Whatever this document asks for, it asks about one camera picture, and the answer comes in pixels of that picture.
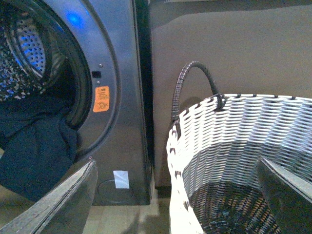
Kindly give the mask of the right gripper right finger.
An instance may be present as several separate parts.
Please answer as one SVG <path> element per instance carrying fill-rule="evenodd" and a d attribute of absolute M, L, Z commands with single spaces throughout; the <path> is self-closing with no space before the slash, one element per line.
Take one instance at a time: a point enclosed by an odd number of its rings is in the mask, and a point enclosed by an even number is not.
<path fill-rule="evenodd" d="M 284 234 L 312 232 L 312 184 L 261 157 L 257 177 L 262 194 Z"/>

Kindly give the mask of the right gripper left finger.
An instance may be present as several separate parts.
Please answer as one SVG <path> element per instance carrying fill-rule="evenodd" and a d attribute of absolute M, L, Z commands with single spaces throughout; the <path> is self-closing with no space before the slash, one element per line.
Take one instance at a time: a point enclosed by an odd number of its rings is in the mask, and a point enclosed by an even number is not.
<path fill-rule="evenodd" d="M 91 159 L 28 210 L 5 224 L 2 234 L 81 234 L 97 186 L 98 169 Z"/>

